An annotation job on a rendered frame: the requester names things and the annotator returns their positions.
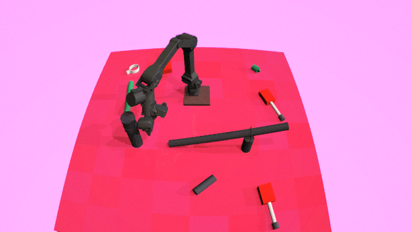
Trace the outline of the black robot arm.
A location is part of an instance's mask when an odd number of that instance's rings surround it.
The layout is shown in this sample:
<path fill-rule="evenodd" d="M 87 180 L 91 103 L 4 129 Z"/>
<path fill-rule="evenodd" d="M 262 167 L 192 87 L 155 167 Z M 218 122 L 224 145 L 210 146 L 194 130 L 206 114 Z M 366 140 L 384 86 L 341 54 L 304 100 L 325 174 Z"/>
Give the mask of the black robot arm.
<path fill-rule="evenodd" d="M 132 89 L 126 96 L 126 101 L 130 107 L 136 106 L 143 102 L 151 102 L 155 99 L 155 91 L 161 78 L 163 70 L 168 62 L 175 55 L 177 50 L 181 48 L 184 56 L 185 73 L 181 76 L 182 81 L 187 84 L 186 95 L 198 96 L 202 81 L 199 80 L 198 74 L 194 71 L 194 49 L 197 46 L 198 38 L 188 33 L 182 33 L 171 38 L 169 44 L 165 47 L 154 64 L 148 66 L 135 84 L 137 88 Z M 147 86 L 142 84 L 146 83 Z M 156 103 L 156 101 L 155 101 Z M 168 111 L 167 103 L 155 104 L 151 107 L 151 115 L 157 115 L 161 118 L 166 116 Z"/>

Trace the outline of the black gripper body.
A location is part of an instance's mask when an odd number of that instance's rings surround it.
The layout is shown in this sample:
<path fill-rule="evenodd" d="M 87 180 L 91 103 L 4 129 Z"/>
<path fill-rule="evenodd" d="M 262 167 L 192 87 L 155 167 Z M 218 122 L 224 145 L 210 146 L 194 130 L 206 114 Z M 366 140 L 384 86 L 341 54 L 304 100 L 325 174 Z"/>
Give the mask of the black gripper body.
<path fill-rule="evenodd" d="M 153 118 L 155 116 L 151 115 L 151 107 L 154 107 L 155 105 L 155 100 L 151 101 L 151 102 L 143 102 L 141 103 L 141 107 L 142 107 L 142 112 L 141 115 L 144 115 L 144 117 L 139 118 L 139 120 L 136 122 L 137 127 L 141 127 L 141 128 L 150 128 L 153 125 Z"/>

